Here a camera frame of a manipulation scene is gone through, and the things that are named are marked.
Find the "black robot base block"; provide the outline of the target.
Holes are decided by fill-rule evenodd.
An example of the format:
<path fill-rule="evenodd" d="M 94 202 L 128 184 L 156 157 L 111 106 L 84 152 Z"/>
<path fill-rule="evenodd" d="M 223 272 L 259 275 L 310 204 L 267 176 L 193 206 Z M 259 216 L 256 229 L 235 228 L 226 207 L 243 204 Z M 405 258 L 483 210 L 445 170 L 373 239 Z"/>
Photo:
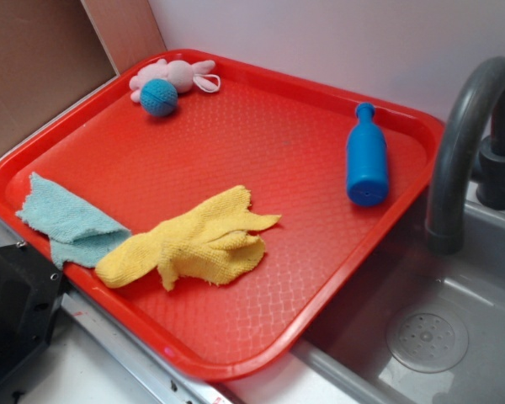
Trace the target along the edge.
<path fill-rule="evenodd" d="M 0 247 L 0 388 L 50 345 L 63 273 L 29 244 Z"/>

